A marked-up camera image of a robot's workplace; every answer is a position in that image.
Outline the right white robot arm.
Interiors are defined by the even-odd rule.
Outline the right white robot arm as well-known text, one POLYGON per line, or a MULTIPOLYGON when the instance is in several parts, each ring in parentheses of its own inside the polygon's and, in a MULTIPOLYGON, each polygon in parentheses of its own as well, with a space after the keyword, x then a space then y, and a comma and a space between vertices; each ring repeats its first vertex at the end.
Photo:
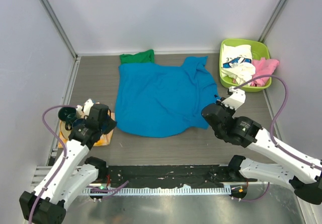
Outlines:
POLYGON ((263 164, 235 155, 228 164, 227 175, 233 181, 257 179, 283 186, 300 199, 321 204, 321 160, 300 153, 252 119, 234 117, 235 111, 221 103, 212 103, 202 110, 202 117, 214 135, 224 142, 258 152, 272 161, 263 164))

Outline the blue t shirt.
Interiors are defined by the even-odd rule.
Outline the blue t shirt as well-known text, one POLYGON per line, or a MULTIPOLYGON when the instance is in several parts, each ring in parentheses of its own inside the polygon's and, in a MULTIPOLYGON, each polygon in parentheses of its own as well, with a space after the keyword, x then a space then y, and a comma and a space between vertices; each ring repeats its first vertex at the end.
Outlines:
POLYGON ((207 56, 187 57, 180 66, 152 62, 119 66, 115 117, 123 132, 164 138, 195 127, 209 127, 201 112, 218 99, 206 69, 207 56))

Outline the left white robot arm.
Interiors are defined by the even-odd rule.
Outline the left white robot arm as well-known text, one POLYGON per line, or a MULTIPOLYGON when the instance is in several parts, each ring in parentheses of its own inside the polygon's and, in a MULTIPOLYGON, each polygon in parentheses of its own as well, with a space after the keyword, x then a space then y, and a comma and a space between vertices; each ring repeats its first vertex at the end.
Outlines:
POLYGON ((102 183, 107 177, 107 163, 87 154, 101 136, 116 127, 105 104, 86 103, 82 123, 74 126, 63 153, 44 179, 32 192, 23 192, 19 203, 28 223, 62 223, 75 198, 92 182, 102 183), (79 171, 79 162, 86 158, 79 171))

